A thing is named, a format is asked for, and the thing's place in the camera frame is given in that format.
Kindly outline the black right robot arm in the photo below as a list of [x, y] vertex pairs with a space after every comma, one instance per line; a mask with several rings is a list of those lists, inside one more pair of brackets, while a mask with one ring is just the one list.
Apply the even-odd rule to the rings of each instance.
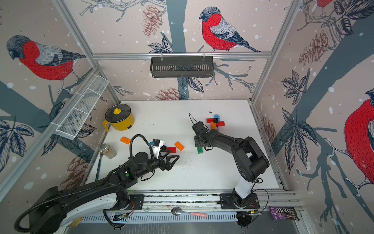
[[235, 138], [220, 133], [217, 130], [209, 130], [201, 121], [192, 126], [195, 133], [196, 147], [219, 148], [232, 154], [240, 179], [233, 189], [232, 197], [226, 202], [228, 206], [244, 209], [247, 206], [254, 207], [250, 202], [253, 197], [253, 187], [270, 166], [254, 138]]

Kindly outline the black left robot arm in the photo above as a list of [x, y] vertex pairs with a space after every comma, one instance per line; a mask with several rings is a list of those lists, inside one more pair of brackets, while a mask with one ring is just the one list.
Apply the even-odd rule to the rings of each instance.
[[156, 169], [171, 170], [179, 155], [161, 150], [156, 156], [152, 146], [143, 135], [150, 152], [133, 154], [130, 148], [128, 161], [112, 169], [104, 178], [73, 189], [48, 189], [37, 202], [23, 212], [15, 221], [14, 229], [20, 233], [53, 234], [60, 227], [69, 225], [78, 217], [97, 210], [120, 210], [130, 203], [127, 189], [138, 179]]

